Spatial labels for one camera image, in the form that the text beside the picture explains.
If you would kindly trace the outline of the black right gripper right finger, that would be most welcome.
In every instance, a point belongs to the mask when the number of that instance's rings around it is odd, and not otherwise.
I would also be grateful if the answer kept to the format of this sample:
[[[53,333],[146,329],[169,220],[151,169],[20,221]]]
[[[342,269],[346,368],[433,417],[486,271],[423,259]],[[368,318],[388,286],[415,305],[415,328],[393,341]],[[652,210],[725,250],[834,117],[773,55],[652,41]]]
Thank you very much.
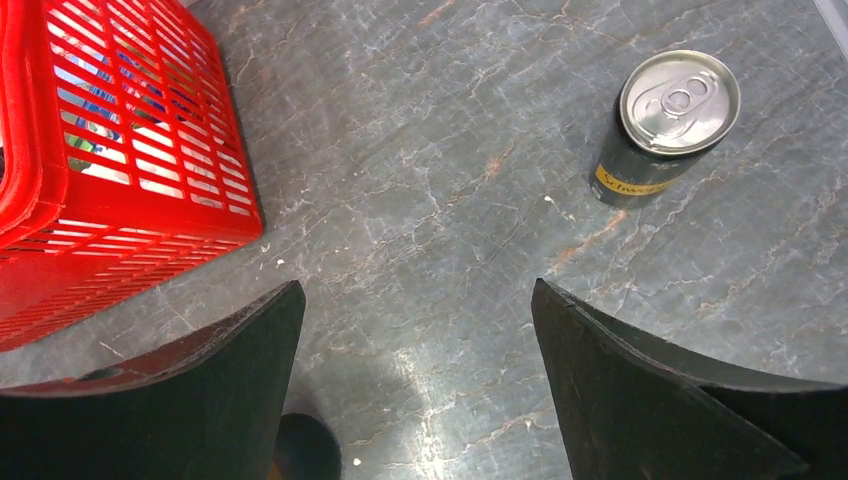
[[[843,479],[847,388],[727,363],[535,282],[531,302],[576,479]]]

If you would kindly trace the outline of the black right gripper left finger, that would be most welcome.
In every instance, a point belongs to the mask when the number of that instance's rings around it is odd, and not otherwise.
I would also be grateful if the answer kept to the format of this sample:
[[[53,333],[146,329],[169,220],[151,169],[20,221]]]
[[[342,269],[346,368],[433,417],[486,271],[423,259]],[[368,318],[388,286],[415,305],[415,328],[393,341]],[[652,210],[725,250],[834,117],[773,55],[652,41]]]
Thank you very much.
[[[5,479],[263,479],[302,328],[296,281],[153,351],[1,392]]]

